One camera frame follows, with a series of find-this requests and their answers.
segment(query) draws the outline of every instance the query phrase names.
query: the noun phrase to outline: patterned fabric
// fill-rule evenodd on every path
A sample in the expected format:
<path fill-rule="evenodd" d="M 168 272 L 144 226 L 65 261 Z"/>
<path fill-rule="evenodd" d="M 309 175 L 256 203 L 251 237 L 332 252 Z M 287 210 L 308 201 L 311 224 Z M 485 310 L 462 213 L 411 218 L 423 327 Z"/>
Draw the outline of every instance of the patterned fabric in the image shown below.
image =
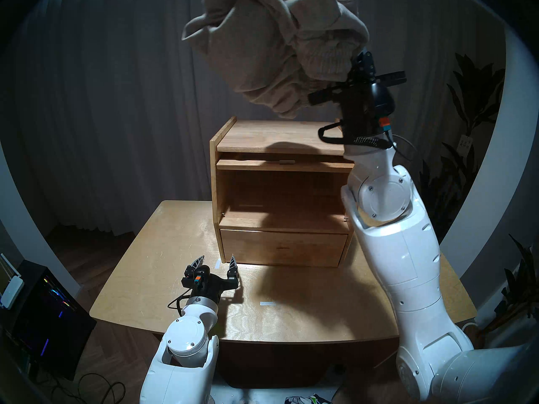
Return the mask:
<path fill-rule="evenodd" d="M 331 402 L 314 394 L 310 397 L 287 397 L 285 404 L 331 404 Z"/>

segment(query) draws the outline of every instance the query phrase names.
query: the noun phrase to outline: white wall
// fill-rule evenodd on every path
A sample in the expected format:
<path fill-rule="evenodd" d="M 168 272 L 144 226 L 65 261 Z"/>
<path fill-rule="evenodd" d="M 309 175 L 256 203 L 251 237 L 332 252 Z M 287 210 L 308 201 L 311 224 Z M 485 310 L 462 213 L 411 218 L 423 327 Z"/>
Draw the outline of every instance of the white wall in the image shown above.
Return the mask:
<path fill-rule="evenodd" d="M 539 69 L 526 46 L 506 29 L 506 78 L 496 126 L 472 189 L 440 245 L 459 277 L 481 252 L 515 194 L 534 141 L 538 112 Z M 465 284 L 468 292 L 474 283 L 481 283 L 470 282 Z"/>
<path fill-rule="evenodd" d="M 21 200 L 0 145 L 0 220 L 24 259 L 47 266 L 75 297 L 80 286 L 64 268 L 34 224 Z"/>

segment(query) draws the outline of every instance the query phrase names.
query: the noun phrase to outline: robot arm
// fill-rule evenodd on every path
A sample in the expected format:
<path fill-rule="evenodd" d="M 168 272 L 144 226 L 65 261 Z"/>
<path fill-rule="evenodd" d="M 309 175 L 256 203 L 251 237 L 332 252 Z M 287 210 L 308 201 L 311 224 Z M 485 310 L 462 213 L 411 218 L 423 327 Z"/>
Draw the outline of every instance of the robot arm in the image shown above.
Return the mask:
<path fill-rule="evenodd" d="M 141 404 L 206 404 L 209 401 L 211 382 L 219 339 L 208 337 L 217 323 L 217 310 L 221 294 L 238 287 L 238 266 L 234 256 L 230 261 L 226 280 L 210 272 L 203 265 L 204 256 L 187 266 L 182 278 L 184 288 L 192 289 L 182 310 L 176 299 L 178 319 L 168 327 L 140 393 Z"/>
<path fill-rule="evenodd" d="M 354 161 L 341 198 L 367 263 L 393 308 L 400 334 L 397 370 L 408 393 L 426 400 L 476 402 L 522 347 L 474 351 L 449 318 L 440 292 L 440 249 L 410 174 L 393 167 L 396 145 L 387 118 L 395 104 L 386 86 L 403 72 L 375 76 L 370 52 L 360 55 L 348 81 L 311 94 L 312 104 L 341 105 L 344 157 Z"/>

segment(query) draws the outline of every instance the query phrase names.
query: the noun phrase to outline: cabinet top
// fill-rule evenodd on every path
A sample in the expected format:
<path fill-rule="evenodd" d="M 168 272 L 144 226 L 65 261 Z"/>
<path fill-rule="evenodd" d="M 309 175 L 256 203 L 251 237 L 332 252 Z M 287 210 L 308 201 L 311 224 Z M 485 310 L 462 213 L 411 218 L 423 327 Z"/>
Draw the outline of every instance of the cabinet top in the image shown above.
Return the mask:
<path fill-rule="evenodd" d="M 344 146 L 324 143 L 318 129 L 329 123 L 283 120 L 237 120 L 217 145 L 218 152 L 284 153 L 342 156 Z M 339 128 L 326 136 L 342 137 Z"/>

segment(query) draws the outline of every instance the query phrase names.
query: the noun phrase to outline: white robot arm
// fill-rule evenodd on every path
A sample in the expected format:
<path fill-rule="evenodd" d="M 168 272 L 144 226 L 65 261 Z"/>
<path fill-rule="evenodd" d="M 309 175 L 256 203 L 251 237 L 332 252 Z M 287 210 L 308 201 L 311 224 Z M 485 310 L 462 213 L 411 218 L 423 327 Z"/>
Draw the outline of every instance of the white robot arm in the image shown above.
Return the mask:
<path fill-rule="evenodd" d="M 174 300 L 179 316 L 167 328 L 151 361 L 141 404 L 207 404 L 210 400 L 219 339 L 210 339 L 208 332 L 217 323 L 221 294 L 238 287 L 238 266 L 233 256 L 223 280 L 203 262 L 201 256 L 185 270 L 182 285 L 192 292 Z M 182 310 L 183 298 L 189 299 Z"/>

